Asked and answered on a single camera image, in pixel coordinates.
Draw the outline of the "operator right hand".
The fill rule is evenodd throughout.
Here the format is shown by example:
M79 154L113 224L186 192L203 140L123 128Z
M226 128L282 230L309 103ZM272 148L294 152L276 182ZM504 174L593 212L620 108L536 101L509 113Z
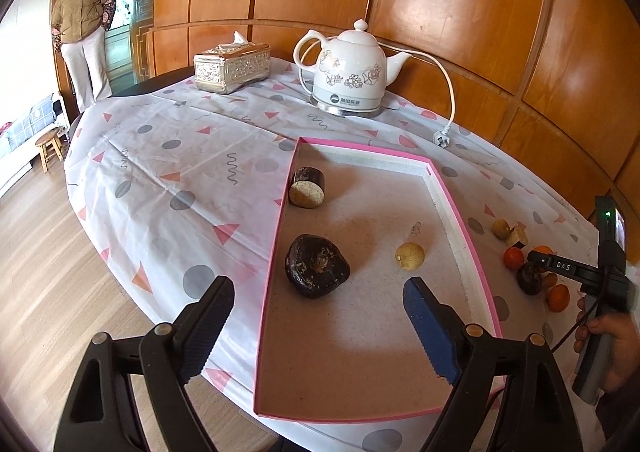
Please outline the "operator right hand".
M600 386L605 394L609 394L623 387L639 368L638 328L630 313L605 313L578 325L574 351L580 354L589 337L594 335L604 335L611 341L608 371Z

